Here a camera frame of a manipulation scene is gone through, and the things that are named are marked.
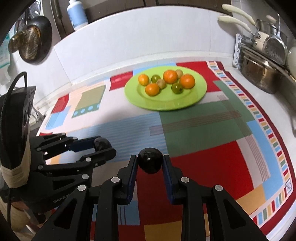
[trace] orange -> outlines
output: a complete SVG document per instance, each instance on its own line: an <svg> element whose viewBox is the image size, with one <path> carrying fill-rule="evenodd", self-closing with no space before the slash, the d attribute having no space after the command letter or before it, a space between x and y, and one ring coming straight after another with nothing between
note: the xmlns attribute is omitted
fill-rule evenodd
<svg viewBox="0 0 296 241"><path fill-rule="evenodd" d="M138 81L139 81L140 85L146 86L149 84L149 77L145 74L140 74L138 77Z"/></svg>
<svg viewBox="0 0 296 241"><path fill-rule="evenodd" d="M158 86L158 84L157 83L148 84L145 87L145 92L149 96L157 95L159 93L159 86Z"/></svg>
<svg viewBox="0 0 296 241"><path fill-rule="evenodd" d="M183 86L184 89L191 89L195 85L195 79L190 74L185 74L180 78L180 84Z"/></svg>
<svg viewBox="0 0 296 241"><path fill-rule="evenodd" d="M169 69L163 73L163 80L168 84L175 83L177 79L178 79L178 75L174 70Z"/></svg>

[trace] green plate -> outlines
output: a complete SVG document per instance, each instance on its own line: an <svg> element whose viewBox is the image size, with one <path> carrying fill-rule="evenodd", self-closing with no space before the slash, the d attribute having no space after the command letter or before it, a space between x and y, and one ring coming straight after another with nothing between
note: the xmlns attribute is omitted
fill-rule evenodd
<svg viewBox="0 0 296 241"><path fill-rule="evenodd" d="M168 69L181 69L184 74L191 74L195 79L195 86L190 90L184 89L181 94L175 94L171 90L171 85L167 84L166 88L160 90L158 95L148 96L145 93L145 86L140 85L138 82L139 75L148 75L151 83L151 77L154 74L162 77L163 73ZM124 93L130 103L148 110L176 110L185 108L198 102L205 95L206 91L207 83L204 77L194 70L180 66L159 66L144 70L130 78L124 88Z"/></svg>

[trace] stainless steel pot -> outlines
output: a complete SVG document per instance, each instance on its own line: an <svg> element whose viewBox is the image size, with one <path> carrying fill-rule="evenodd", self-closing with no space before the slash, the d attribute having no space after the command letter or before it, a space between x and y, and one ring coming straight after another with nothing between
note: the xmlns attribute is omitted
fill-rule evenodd
<svg viewBox="0 0 296 241"><path fill-rule="evenodd" d="M276 26L272 25L271 23L261 20L261 19L257 19L256 24L257 24L259 31L264 32L268 35L271 35L271 34L276 35L277 28L276 28ZM287 35L285 35L285 33L281 32L281 38L282 38L283 42L287 45Z"/></svg>
<svg viewBox="0 0 296 241"><path fill-rule="evenodd" d="M242 51L244 53L241 69L243 76L259 89L275 94L280 87L282 74L261 57L246 49Z"/></svg>

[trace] tablecloth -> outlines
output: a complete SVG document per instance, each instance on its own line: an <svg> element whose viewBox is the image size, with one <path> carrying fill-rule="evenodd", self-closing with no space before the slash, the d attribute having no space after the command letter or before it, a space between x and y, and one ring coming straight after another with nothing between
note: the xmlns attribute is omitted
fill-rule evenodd
<svg viewBox="0 0 296 241"><path fill-rule="evenodd" d="M131 155L146 147L169 154L172 164L201 185L222 185L268 234L295 200L295 174L285 144L256 100L220 62L167 63L200 73L203 99L188 108L156 112L130 104L124 86L146 68L98 79L58 99L39 134L66 132L79 139L100 135L116 157L94 169L92 186L116 176ZM47 164L75 162L92 153L67 152ZM204 208L206 234L209 236ZM118 206L120 240L177 241L182 207L170 205L162 173L138 169L133 200ZM91 228L94 238L94 225Z"/></svg>

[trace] black ball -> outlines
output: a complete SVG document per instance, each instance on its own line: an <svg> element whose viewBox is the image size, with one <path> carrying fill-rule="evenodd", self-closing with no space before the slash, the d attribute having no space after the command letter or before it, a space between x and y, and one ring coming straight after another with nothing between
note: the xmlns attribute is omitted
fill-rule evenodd
<svg viewBox="0 0 296 241"><path fill-rule="evenodd" d="M101 150L105 150L108 148L111 148L112 145L110 144L110 142L103 137L98 137L94 140L94 149L95 151L101 151Z"/></svg>
<svg viewBox="0 0 296 241"><path fill-rule="evenodd" d="M161 168L163 154L155 148L145 148L139 152L137 162L144 172L154 174Z"/></svg>

